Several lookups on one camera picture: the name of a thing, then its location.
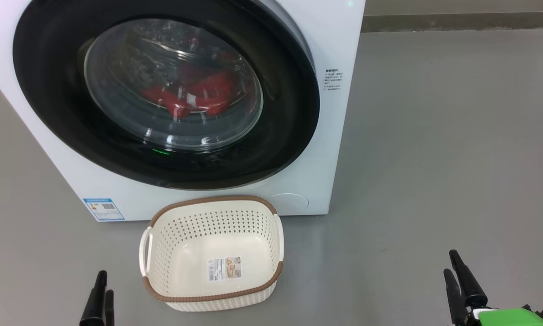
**gray baseboard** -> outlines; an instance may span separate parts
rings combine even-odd
[[[543,12],[364,16],[362,33],[543,29]]]

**brown basket rim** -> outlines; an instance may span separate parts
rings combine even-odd
[[[166,212],[170,211],[173,208],[183,207],[183,206],[190,206],[195,204],[204,204],[205,202],[216,202],[216,201],[234,201],[234,200],[251,200],[260,202],[261,204],[264,204],[269,208],[271,213],[274,215],[277,214],[277,211],[275,208],[271,205],[270,202],[267,200],[257,197],[257,196],[248,196],[248,195],[242,195],[242,196],[216,196],[216,197],[207,197],[207,198],[199,198],[199,199],[193,199],[193,200],[186,200],[182,202],[176,202],[174,204],[170,204],[168,206],[165,206],[161,210],[159,210],[153,219],[149,222],[150,227],[154,227],[155,223],[157,223],[157,220]],[[275,270],[275,273],[269,279],[269,281],[265,282],[263,285],[260,285],[255,288],[246,289],[242,291],[237,292],[231,292],[231,293],[224,293],[224,294],[217,294],[217,295],[205,295],[203,297],[166,297],[164,295],[160,295],[155,289],[153,289],[153,286],[151,285],[149,278],[146,276],[143,276],[143,284],[144,288],[147,289],[147,291],[155,298],[163,302],[205,302],[205,301],[215,301],[215,300],[222,300],[222,299],[231,299],[232,297],[241,297],[242,295],[249,295],[257,292],[261,292],[268,287],[271,287],[275,281],[277,281],[279,274],[281,273],[281,270],[284,266],[284,262],[280,261],[277,263],[277,268]]]

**white plastic basket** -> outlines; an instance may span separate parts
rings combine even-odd
[[[275,288],[283,260],[279,216],[255,196],[169,205],[153,217],[139,247],[145,288],[185,312],[264,301]]]

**green indicator light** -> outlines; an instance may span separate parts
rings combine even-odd
[[[166,151],[159,151],[159,150],[155,150],[155,149],[153,149],[153,151],[155,151],[157,153],[161,153],[163,155],[170,155],[170,153],[167,153]]]

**washing machine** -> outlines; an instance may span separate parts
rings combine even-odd
[[[363,12],[364,0],[0,1],[0,90],[98,221],[244,194],[326,214]]]

